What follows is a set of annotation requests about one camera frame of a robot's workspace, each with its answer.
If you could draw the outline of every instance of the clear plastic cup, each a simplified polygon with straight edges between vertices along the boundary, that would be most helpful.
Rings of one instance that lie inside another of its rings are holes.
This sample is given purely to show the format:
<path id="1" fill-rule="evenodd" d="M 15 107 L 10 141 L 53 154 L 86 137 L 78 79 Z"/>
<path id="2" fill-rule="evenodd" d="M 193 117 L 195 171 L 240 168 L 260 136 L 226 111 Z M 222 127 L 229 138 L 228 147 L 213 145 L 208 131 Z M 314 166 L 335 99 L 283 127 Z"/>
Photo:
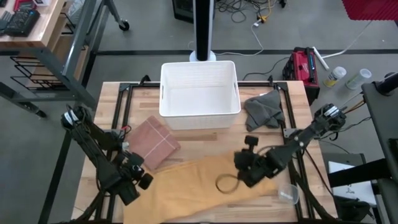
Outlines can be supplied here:
<path id="1" fill-rule="evenodd" d="M 281 201 L 295 205 L 299 201 L 299 190 L 291 184 L 284 184 L 278 188 L 278 197 Z"/>

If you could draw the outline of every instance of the brown towel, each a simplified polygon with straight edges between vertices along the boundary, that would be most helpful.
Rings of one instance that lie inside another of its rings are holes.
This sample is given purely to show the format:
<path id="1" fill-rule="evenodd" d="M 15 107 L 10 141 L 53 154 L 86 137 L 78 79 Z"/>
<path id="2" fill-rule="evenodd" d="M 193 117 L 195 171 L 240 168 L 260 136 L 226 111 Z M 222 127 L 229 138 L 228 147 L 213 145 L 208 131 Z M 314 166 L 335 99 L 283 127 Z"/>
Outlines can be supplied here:
<path id="1" fill-rule="evenodd" d="M 124 224 L 158 224 L 174 218 L 240 200 L 272 195 L 277 187 L 273 180 L 264 179 L 253 188 L 243 182 L 234 193 L 222 194 L 215 187 L 220 174 L 237 174 L 234 152 L 183 162 L 160 169 L 147 190 L 124 207 Z M 232 189 L 235 179 L 220 181 L 222 190 Z"/>
<path id="2" fill-rule="evenodd" d="M 150 116 L 132 130 L 127 141 L 130 151 L 144 158 L 144 165 L 150 170 L 156 169 L 174 150 L 181 148 L 177 140 L 154 116 Z"/>

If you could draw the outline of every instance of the gray cloth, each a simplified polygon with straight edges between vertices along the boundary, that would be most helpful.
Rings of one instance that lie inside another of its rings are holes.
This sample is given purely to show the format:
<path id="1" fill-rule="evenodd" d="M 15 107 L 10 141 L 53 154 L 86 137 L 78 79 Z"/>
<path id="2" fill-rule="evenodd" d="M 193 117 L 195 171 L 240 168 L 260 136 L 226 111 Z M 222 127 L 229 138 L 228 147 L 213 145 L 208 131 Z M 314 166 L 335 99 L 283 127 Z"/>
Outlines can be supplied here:
<path id="1" fill-rule="evenodd" d="M 279 121 L 285 121 L 283 111 L 280 108 L 280 95 L 277 90 L 246 100 L 244 109 L 248 112 L 247 131 L 253 131 L 263 125 L 268 128 L 278 128 Z"/>

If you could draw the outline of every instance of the yellow cloth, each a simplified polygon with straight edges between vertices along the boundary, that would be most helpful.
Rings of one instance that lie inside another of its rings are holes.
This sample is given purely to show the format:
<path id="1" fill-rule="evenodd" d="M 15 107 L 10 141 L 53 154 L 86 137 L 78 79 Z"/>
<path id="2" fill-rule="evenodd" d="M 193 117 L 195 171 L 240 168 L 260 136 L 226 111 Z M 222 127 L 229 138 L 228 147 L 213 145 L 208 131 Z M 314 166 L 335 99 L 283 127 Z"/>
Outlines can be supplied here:
<path id="1" fill-rule="evenodd" d="M 220 174 L 237 174 L 233 152 L 165 167 L 155 174 L 147 190 L 124 207 L 124 224 L 158 224 L 174 218 L 186 217 L 217 205 L 256 198 L 274 193 L 274 181 L 264 179 L 249 188 L 243 182 L 231 194 L 222 194 L 215 187 Z M 230 190 L 236 179 L 219 182 L 221 190 Z"/>

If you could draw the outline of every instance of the pink checkered cloth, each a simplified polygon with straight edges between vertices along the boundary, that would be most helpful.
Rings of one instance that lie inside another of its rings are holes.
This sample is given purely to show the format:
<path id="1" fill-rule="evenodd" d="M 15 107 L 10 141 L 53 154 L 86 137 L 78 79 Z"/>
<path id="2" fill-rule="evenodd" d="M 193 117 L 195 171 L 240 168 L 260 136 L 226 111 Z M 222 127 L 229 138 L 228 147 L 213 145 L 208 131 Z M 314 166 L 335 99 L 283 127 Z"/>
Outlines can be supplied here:
<path id="1" fill-rule="evenodd" d="M 144 158 L 144 165 L 150 170 L 156 169 L 174 150 L 181 148 L 177 140 L 154 116 L 132 130 L 127 141 L 130 151 Z"/>

